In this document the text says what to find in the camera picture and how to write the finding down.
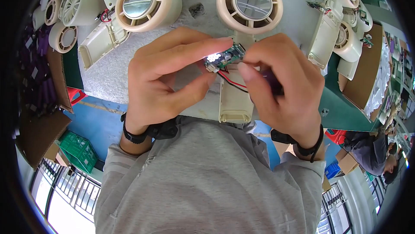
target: green crate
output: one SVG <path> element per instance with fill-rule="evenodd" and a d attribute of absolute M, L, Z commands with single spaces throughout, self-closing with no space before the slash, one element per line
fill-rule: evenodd
<path fill-rule="evenodd" d="M 71 164 L 86 173 L 91 173 L 98 156 L 88 139 L 66 131 L 59 139 L 60 148 Z"/>

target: plastic crate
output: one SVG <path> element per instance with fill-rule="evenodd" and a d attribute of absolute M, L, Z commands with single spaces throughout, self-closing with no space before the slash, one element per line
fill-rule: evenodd
<path fill-rule="evenodd" d="M 59 141 L 59 146 L 68 157 L 70 163 L 90 174 L 98 160 L 98 156 L 89 140 L 73 132 L 66 131 Z"/>
<path fill-rule="evenodd" d="M 326 168 L 326 170 L 324 171 L 324 174 L 326 174 L 326 177 L 329 180 L 335 177 L 335 175 L 339 172 L 340 172 L 339 163 L 335 162 Z"/>

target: floor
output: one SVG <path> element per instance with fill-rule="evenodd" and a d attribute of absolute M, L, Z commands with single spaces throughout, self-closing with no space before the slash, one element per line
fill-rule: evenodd
<path fill-rule="evenodd" d="M 88 139 L 98 158 L 105 161 L 108 146 L 120 141 L 122 133 L 120 116 L 127 111 L 127 105 L 88 96 L 75 104 L 73 111 L 73 114 L 64 112 L 72 120 L 68 130 Z M 280 157 L 269 135 L 271 127 L 262 121 L 256 122 L 257 127 L 254 135 L 267 144 L 270 166 L 274 168 L 280 163 Z M 330 165 L 337 161 L 335 155 L 340 147 L 328 138 L 325 138 L 324 143 L 325 145 L 329 144 L 326 150 L 326 161 L 327 165 Z"/>

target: window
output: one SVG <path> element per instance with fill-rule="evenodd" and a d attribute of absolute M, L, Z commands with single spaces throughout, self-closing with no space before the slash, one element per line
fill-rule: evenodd
<path fill-rule="evenodd" d="M 386 190 L 386 186 L 379 177 L 375 177 L 372 181 L 365 175 L 366 182 L 369 185 L 369 189 L 372 192 L 373 201 L 375 202 L 376 214 L 379 212 L 379 209 L 383 203 L 383 195 Z"/>
<path fill-rule="evenodd" d="M 351 220 L 340 186 L 335 183 L 323 194 L 316 234 L 351 234 Z"/>
<path fill-rule="evenodd" d="M 93 215 L 101 184 L 77 169 L 42 159 L 32 195 L 59 234 L 94 233 Z"/>

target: led light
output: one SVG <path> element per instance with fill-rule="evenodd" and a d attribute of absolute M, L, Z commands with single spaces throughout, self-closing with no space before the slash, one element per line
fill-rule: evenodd
<path fill-rule="evenodd" d="M 208 55 L 208 57 L 206 57 L 206 59 L 209 62 L 213 62 L 215 60 L 217 60 L 220 57 L 220 54 L 212 54 L 212 55 Z"/>

